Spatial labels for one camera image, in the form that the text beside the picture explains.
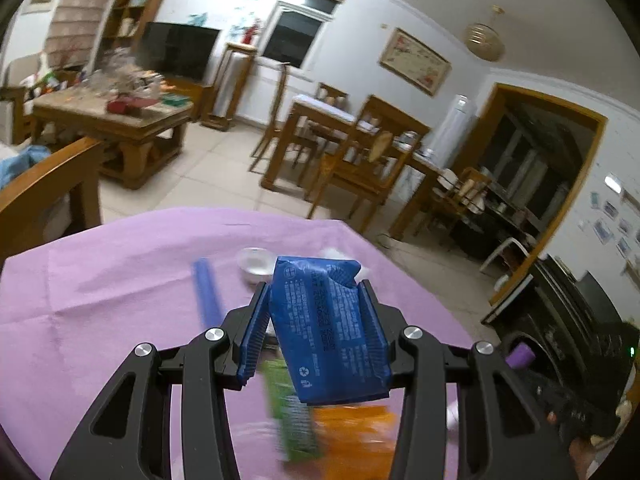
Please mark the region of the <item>blue tissue pack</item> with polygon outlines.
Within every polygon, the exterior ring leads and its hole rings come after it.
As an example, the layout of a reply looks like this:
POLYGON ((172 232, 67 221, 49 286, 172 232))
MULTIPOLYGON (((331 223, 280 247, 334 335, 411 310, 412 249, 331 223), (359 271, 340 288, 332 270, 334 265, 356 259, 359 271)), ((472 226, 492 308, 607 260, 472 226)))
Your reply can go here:
POLYGON ((353 404, 390 393, 387 339, 356 260, 280 256, 270 316, 300 402, 353 404))

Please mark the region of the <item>white tissue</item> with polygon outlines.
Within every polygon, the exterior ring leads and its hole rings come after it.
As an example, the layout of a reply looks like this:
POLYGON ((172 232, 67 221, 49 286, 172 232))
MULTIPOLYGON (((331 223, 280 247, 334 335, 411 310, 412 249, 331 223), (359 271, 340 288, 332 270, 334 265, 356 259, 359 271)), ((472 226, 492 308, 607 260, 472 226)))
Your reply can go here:
POLYGON ((365 266, 363 263, 361 263, 357 258, 349 255, 349 254, 345 254, 344 252, 342 252, 341 250, 335 248, 335 247, 326 247, 320 250, 319 252, 319 256, 321 258, 325 258, 325 259, 332 259, 332 260, 355 260, 360 264, 360 270, 358 271, 358 273, 355 276, 355 281, 356 282, 360 282, 361 280, 364 280, 365 278, 368 277, 369 275, 369 271, 370 269, 365 266))

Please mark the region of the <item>blue cloth on sofa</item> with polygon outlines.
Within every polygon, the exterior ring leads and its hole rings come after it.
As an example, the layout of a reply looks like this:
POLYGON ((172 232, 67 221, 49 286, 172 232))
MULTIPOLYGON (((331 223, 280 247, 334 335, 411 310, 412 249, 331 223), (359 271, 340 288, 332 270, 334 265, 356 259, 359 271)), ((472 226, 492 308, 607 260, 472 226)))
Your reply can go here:
POLYGON ((9 145, 1 144, 0 188, 3 190, 18 176, 50 155, 51 151, 45 146, 29 145, 24 150, 17 151, 9 145))

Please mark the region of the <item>orange snack bag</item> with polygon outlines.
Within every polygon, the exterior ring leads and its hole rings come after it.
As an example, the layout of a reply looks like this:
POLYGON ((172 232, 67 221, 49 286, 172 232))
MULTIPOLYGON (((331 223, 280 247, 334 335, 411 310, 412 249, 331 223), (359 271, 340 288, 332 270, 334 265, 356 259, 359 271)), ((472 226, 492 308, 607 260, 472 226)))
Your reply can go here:
POLYGON ((395 454, 397 416, 385 405, 314 408, 323 479, 387 479, 395 454))

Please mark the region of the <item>gold ceiling lamp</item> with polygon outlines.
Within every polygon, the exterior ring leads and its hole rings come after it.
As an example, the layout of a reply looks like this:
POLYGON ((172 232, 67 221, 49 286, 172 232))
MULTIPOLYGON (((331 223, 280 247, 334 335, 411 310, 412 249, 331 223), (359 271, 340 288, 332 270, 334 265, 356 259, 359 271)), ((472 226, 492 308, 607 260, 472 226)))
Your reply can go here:
POLYGON ((472 55, 491 63, 501 60, 506 47, 495 29, 495 21, 503 13, 503 8, 494 4, 487 23, 475 22, 466 26, 464 44, 472 55))

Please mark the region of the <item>white bottle cap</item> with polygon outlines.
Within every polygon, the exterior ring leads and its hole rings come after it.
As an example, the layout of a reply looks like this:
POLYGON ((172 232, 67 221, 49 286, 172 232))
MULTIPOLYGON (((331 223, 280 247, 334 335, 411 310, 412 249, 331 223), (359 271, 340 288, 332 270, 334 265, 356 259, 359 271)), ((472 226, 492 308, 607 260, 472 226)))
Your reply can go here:
POLYGON ((238 253, 238 265, 247 283, 258 284, 272 280, 277 256, 259 247, 243 248, 238 253))

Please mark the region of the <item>wooden dining chair front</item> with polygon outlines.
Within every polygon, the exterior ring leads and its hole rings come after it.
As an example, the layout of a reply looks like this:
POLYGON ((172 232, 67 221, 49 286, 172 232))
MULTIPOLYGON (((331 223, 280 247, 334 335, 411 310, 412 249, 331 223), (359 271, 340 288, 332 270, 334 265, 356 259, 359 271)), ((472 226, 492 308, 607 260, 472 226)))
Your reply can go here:
POLYGON ((326 189, 333 185, 352 193, 350 214, 363 203, 369 208, 357 232, 367 231, 376 213, 432 128, 377 96, 369 96, 336 151, 323 154, 305 195, 312 218, 326 189))

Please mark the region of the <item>white standing air conditioner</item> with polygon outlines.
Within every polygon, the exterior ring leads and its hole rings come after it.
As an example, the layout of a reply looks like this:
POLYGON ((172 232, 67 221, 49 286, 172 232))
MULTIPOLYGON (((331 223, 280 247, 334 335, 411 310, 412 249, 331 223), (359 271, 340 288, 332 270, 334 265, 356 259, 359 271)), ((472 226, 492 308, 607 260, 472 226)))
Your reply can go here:
POLYGON ((428 144, 428 158, 436 167, 445 169, 450 166, 450 162, 454 160, 454 156, 457 155, 472 128, 475 118, 475 103, 467 96, 461 94, 456 96, 428 144))

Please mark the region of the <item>tall wooden plant stand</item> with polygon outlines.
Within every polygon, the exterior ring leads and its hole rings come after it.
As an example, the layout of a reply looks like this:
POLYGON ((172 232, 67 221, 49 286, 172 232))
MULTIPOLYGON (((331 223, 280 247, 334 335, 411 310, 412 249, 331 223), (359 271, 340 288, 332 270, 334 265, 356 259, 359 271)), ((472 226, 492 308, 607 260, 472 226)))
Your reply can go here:
POLYGON ((257 49, 250 44, 226 44, 213 83, 203 94, 202 126, 220 131, 233 126, 256 55, 257 49))

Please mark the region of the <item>blue stick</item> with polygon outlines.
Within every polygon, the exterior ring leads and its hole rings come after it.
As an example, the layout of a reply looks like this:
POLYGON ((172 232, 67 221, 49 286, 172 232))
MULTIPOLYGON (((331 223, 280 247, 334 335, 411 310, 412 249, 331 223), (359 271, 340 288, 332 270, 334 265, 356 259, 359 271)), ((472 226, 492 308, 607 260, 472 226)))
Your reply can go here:
POLYGON ((224 309, 218 294, 215 275, 206 258, 196 260, 192 266, 196 300, 206 328, 221 326, 224 309))

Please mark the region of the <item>framed floral picture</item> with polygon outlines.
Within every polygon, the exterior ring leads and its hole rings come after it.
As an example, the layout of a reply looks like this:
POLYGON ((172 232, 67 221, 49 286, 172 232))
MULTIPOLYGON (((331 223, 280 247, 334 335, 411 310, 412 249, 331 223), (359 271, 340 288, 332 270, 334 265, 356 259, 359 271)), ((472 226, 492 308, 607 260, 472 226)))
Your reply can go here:
POLYGON ((451 70, 446 58, 399 27, 390 35, 378 64, 428 96, 438 92, 451 70))

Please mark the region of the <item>wooden dining table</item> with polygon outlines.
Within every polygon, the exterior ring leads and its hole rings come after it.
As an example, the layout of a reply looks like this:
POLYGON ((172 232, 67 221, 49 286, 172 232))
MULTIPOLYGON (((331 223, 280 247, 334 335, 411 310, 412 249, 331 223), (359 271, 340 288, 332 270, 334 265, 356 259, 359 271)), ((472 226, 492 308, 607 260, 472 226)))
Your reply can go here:
POLYGON ((355 196, 352 211, 363 203, 369 204, 357 229, 358 233, 365 233, 432 128, 373 94, 359 114, 349 118, 343 118, 340 112, 330 112, 309 96, 300 96, 288 112, 260 181, 262 188, 274 189, 285 152, 297 140, 298 122, 303 118, 345 135, 338 141, 335 152, 323 154, 318 161, 305 194, 311 202, 307 218, 314 216, 326 189, 333 185, 355 196))

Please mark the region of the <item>green snack wrapper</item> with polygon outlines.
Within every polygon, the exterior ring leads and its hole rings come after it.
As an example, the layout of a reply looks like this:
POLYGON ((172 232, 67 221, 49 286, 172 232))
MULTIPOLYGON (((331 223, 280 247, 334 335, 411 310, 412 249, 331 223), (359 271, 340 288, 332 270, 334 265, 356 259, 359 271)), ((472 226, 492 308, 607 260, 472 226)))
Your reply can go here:
POLYGON ((260 368, 271 417, 276 421, 283 460, 299 463, 316 460, 321 450, 311 410, 299 401, 284 359, 269 359, 260 368))

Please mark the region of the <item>wooden coffee table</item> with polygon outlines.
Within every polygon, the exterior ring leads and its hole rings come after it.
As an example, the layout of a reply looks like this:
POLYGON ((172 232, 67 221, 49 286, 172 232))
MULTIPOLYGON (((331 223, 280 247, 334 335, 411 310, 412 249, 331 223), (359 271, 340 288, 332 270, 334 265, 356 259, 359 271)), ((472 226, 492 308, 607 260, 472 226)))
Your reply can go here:
POLYGON ((104 162, 102 174, 136 190, 180 154, 192 107, 190 102, 156 103, 130 116, 110 113, 107 98, 90 91, 47 93, 32 101, 32 143, 39 142, 49 124, 102 141, 116 150, 115 158, 104 162))

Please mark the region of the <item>black television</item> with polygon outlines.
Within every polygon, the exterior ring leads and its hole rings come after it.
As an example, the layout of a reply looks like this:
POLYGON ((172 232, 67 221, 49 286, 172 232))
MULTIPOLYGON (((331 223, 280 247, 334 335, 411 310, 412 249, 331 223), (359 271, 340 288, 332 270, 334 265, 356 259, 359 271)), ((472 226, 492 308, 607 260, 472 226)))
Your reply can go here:
POLYGON ((219 34, 202 26, 149 22, 134 58, 145 70, 201 82, 219 34))

